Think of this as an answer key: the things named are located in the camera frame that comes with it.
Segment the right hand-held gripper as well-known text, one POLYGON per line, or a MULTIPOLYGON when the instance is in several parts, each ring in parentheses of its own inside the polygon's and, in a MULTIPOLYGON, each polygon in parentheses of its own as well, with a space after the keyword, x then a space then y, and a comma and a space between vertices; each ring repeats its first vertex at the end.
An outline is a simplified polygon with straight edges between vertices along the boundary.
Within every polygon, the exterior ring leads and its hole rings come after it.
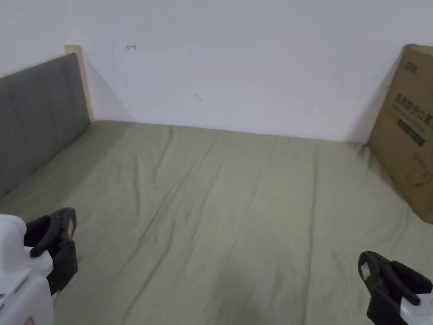
POLYGON ((432 281, 398 261, 364 251, 358 273, 371 295, 367 317, 375 325, 431 325, 433 323, 432 281), (384 287, 383 271, 391 265, 392 283, 400 295, 384 287))

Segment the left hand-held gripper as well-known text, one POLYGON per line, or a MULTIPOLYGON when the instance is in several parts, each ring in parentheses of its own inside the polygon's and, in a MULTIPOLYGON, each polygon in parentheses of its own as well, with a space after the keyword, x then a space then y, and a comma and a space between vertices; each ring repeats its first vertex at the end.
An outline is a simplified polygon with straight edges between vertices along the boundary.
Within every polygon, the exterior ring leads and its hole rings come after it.
POLYGON ((76 210, 24 222, 0 216, 0 323, 52 325, 54 300, 78 271, 76 210))

